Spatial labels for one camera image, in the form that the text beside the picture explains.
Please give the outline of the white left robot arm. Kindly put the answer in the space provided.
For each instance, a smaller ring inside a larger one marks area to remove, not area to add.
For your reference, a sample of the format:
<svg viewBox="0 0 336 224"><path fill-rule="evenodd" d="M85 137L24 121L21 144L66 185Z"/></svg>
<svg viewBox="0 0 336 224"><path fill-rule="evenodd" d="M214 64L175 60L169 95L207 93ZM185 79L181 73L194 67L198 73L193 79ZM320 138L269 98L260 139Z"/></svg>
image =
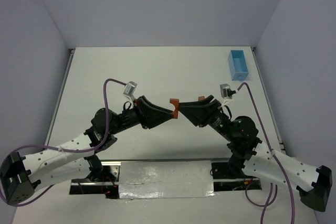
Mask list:
<svg viewBox="0 0 336 224"><path fill-rule="evenodd" d="M120 114L104 107L96 112L92 126L72 140L57 147L45 146L35 154L10 153L1 165L1 197L10 206L25 206L35 192L67 180L94 182L104 176L114 180L97 154L116 142L115 135L138 124L152 129L177 117L177 109L154 105L144 96L125 105Z"/></svg>

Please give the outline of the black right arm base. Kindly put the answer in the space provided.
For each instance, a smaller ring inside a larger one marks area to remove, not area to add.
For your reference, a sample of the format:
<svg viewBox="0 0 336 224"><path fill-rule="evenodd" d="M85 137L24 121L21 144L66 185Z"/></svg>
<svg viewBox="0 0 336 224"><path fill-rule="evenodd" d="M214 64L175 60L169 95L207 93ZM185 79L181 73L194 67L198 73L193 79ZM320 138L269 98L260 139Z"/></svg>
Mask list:
<svg viewBox="0 0 336 224"><path fill-rule="evenodd" d="M211 161L209 174L213 178L214 192L261 190L258 178L243 174L234 175L228 169L227 161Z"/></svg>

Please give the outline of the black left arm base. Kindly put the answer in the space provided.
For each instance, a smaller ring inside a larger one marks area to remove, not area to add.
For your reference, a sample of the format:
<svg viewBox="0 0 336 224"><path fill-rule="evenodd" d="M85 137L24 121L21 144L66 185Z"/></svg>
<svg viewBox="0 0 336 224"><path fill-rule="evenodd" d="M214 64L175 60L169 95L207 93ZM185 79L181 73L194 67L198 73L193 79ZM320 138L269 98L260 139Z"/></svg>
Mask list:
<svg viewBox="0 0 336 224"><path fill-rule="evenodd" d="M102 161L103 172L94 181L73 179L69 195L101 195L106 199L119 199L119 177L121 162Z"/></svg>

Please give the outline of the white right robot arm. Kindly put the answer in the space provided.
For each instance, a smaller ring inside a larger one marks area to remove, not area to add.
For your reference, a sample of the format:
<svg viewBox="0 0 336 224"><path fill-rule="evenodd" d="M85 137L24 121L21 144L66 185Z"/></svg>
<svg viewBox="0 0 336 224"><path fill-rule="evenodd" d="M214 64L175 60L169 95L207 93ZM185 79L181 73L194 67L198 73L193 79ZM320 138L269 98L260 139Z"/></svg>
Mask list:
<svg viewBox="0 0 336 224"><path fill-rule="evenodd" d="M254 121L247 116L232 120L221 103L209 96L204 100L183 102L179 111L195 126L210 126L224 139L232 155L226 171L232 178L258 177L297 190L307 207L324 212L332 187L332 171L326 166L307 165L275 149L258 137Z"/></svg>

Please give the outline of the orange wood arch block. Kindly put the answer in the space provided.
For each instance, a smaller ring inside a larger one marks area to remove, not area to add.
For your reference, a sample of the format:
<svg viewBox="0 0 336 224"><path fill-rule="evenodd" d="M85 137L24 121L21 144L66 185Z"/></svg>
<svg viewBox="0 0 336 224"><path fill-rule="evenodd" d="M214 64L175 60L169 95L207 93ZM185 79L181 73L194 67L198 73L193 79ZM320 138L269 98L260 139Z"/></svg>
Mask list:
<svg viewBox="0 0 336 224"><path fill-rule="evenodd" d="M171 112L174 119L178 119L179 99L170 98L170 104L174 106L174 110Z"/></svg>

